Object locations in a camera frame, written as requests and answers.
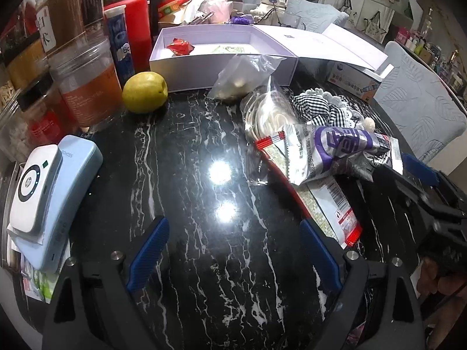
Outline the red white snack packet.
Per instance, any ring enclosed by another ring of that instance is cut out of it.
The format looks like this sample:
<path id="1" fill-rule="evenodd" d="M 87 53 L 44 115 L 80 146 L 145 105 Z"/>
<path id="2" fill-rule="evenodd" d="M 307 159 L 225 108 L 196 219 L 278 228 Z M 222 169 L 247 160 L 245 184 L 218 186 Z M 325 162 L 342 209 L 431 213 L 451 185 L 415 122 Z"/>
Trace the red white snack packet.
<path id="1" fill-rule="evenodd" d="M 355 245 L 363 229 L 333 177 L 328 176 L 300 186 L 288 181 L 284 138 L 284 133 L 279 132 L 256 141 L 255 146 L 271 169 L 285 182 L 306 218 L 313 219 L 322 232 L 335 239 L 342 248 Z"/>

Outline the purple white snack bag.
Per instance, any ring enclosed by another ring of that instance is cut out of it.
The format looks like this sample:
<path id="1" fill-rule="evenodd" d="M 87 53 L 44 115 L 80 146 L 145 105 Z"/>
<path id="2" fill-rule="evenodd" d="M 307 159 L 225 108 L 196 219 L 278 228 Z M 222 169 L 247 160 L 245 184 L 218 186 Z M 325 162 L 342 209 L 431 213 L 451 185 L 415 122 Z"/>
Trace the purple white snack bag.
<path id="1" fill-rule="evenodd" d="M 299 186 L 331 175 L 373 180 L 377 167 L 403 173 L 399 141 L 362 129 L 287 124 L 283 128 L 287 178 Z"/>

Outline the black white gingham cloth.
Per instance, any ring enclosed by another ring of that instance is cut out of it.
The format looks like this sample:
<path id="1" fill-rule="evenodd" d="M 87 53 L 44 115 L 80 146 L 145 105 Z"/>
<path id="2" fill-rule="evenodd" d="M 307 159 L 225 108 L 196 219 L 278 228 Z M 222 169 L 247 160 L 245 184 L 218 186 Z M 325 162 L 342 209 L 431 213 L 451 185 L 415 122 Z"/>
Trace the black white gingham cloth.
<path id="1" fill-rule="evenodd" d="M 290 97 L 292 108 L 304 123 L 317 127 L 342 127 L 374 133 L 375 121 L 352 108 L 341 96 L 321 88 L 307 89 Z"/>

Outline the clear bag of white discs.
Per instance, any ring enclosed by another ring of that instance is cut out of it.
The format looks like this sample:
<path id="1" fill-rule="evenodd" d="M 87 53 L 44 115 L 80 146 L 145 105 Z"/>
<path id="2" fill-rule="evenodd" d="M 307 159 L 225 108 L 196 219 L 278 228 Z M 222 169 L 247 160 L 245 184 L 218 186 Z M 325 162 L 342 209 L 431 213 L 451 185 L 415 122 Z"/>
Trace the clear bag of white discs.
<path id="1" fill-rule="evenodd" d="M 244 131 L 254 142 L 274 135 L 285 125 L 298 122 L 287 94 L 273 77 L 254 89 L 240 104 Z"/>

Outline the clear bag with nuts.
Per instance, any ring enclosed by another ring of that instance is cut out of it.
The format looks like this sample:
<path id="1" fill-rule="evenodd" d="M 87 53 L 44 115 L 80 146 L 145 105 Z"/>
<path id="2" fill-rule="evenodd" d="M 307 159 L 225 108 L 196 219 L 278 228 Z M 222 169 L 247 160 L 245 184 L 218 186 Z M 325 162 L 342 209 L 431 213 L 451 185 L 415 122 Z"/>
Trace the clear bag with nuts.
<path id="1" fill-rule="evenodd" d="M 265 83 L 283 60 L 274 55 L 235 55 L 218 74 L 207 98 L 234 103 Z"/>

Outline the red candy wrapper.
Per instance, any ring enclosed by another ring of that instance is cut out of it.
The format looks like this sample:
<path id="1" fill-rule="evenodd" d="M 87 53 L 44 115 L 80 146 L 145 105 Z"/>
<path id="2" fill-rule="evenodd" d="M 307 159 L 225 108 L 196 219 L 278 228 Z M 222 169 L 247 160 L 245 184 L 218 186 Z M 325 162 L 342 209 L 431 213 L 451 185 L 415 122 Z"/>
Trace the red candy wrapper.
<path id="1" fill-rule="evenodd" d="M 175 56 L 186 56 L 190 55 L 195 47 L 188 42 L 188 40 L 174 38 L 173 41 L 167 46 L 167 48 Z"/>

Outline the white mask box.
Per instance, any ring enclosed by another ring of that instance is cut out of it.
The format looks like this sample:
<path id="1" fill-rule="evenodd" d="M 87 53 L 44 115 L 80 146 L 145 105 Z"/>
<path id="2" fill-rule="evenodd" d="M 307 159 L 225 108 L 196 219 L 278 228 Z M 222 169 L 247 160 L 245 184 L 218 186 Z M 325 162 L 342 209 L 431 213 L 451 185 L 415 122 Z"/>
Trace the white mask box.
<path id="1" fill-rule="evenodd" d="M 350 92 L 353 96 L 369 102 L 376 94 L 382 81 L 393 69 L 394 66 L 389 64 L 381 73 L 376 73 L 361 66 L 333 62 L 327 81 L 346 92 Z"/>

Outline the light blue case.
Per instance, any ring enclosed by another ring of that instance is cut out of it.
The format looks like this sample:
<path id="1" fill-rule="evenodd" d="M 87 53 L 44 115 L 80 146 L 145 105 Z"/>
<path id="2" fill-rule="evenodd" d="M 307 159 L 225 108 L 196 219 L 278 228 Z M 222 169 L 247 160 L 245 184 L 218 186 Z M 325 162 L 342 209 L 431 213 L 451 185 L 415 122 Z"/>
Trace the light blue case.
<path id="1" fill-rule="evenodd" d="M 57 146 L 62 163 L 51 186 L 40 230 L 35 235 L 16 232 L 10 227 L 10 217 L 7 227 L 21 254 L 34 269 L 45 273 L 57 271 L 75 214 L 103 163 L 100 149 L 90 140 L 67 135 Z"/>

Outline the white round-button device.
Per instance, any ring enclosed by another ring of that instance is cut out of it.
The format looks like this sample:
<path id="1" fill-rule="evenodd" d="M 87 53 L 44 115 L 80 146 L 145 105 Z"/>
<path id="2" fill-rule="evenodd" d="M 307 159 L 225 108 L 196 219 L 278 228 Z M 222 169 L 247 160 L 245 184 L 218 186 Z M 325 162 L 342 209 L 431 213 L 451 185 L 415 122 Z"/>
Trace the white round-button device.
<path id="1" fill-rule="evenodd" d="M 51 186 L 61 163 L 62 155 L 55 144 L 32 150 L 13 197 L 10 210 L 13 230 L 26 235 L 35 235 L 40 230 Z"/>

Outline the yellow-green pear fruit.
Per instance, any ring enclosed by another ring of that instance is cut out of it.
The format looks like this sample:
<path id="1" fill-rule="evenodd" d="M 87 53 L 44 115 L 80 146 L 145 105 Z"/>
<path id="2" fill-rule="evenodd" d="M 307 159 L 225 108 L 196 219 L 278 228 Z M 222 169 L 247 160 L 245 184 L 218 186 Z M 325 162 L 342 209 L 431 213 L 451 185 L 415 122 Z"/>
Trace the yellow-green pear fruit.
<path id="1" fill-rule="evenodd" d="M 150 113 L 161 108 L 168 99 L 165 78 L 153 71 L 132 76 L 123 87 L 122 99 L 125 108 L 135 114 Z"/>

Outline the orange-filled clear jar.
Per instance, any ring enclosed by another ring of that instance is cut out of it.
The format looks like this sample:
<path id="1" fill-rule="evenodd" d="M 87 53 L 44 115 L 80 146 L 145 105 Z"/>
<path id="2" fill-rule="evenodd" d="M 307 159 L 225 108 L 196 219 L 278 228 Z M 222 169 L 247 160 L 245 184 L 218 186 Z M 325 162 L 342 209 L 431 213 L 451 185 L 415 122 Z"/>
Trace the orange-filled clear jar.
<path id="1" fill-rule="evenodd" d="M 98 130 L 123 110 L 122 89 L 106 37 L 52 67 L 51 76 L 81 128 Z"/>

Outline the light blue quilted cushion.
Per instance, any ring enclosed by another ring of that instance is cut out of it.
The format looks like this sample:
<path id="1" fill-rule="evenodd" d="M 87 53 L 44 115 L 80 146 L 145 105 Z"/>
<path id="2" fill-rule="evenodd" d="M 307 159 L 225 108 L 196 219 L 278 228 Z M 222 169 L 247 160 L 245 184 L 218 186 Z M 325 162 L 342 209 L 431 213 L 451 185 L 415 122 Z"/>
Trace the light blue quilted cushion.
<path id="1" fill-rule="evenodd" d="M 347 13 L 329 4 L 307 0 L 288 0 L 286 12 L 300 17 L 300 28 L 316 33 L 324 32 L 331 24 L 344 27 L 349 18 Z"/>

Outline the white ceramic teapot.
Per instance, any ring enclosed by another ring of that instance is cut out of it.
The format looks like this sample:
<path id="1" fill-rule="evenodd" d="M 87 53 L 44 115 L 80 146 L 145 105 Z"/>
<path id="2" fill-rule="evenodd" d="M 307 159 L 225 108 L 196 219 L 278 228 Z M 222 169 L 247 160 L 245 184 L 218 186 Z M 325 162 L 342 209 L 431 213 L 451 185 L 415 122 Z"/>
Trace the white ceramic teapot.
<path id="1" fill-rule="evenodd" d="M 282 16 L 286 13 L 288 0 L 260 0 L 260 4 L 250 10 L 256 25 L 281 26 Z"/>

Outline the blue tablet tube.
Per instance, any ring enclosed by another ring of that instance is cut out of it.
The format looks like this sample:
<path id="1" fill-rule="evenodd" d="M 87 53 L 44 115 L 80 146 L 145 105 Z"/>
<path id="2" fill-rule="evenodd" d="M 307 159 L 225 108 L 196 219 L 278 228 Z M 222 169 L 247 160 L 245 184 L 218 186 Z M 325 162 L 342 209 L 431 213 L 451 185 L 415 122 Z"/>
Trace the blue tablet tube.
<path id="1" fill-rule="evenodd" d="M 135 74 L 130 41 L 128 39 L 125 8 L 125 5 L 115 6 L 104 12 L 109 31 L 111 54 L 121 88 Z"/>

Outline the red plastic canister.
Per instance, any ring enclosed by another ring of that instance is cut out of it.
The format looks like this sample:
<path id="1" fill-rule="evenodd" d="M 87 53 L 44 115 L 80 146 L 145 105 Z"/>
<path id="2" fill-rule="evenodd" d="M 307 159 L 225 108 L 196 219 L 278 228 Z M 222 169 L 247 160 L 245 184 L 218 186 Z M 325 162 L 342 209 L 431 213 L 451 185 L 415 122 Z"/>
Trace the red plastic canister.
<path id="1" fill-rule="evenodd" d="M 123 0 L 106 5 L 104 10 L 117 6 L 125 6 L 128 40 L 135 72 L 149 70 L 152 42 L 148 2 L 147 0 Z"/>

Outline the pink cup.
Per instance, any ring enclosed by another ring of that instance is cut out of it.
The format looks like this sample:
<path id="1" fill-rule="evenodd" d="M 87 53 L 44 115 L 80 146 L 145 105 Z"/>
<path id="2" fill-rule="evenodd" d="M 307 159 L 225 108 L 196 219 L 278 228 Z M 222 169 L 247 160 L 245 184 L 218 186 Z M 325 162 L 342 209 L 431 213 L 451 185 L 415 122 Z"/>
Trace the pink cup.
<path id="1" fill-rule="evenodd" d="M 210 14 L 210 24 L 224 24 L 229 22 L 232 12 L 232 2 L 229 0 L 203 0 L 198 8 L 199 12 Z"/>

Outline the brown-filled clear jar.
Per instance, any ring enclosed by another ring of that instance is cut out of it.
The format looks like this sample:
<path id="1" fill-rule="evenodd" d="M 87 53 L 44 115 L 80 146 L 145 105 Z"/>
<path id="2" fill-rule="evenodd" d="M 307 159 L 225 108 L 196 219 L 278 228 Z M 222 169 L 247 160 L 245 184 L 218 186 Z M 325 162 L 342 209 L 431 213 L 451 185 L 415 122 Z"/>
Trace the brown-filled clear jar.
<path id="1" fill-rule="evenodd" d="M 103 0 L 35 0 L 43 51 L 51 59 L 77 51 L 103 21 Z"/>

